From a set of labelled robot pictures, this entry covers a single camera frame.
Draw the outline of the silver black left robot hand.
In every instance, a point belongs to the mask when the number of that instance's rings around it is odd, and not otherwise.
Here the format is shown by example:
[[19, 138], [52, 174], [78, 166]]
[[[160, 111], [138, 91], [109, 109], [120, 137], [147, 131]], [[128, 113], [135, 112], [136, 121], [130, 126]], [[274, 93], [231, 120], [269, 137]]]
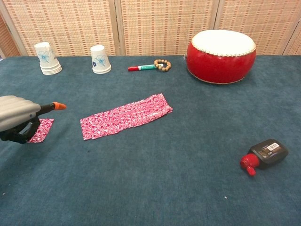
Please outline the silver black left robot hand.
[[2, 96], [0, 98], [0, 139], [20, 144], [42, 143], [54, 119], [40, 119], [39, 116], [64, 109], [66, 105], [59, 102], [39, 105], [22, 97]]

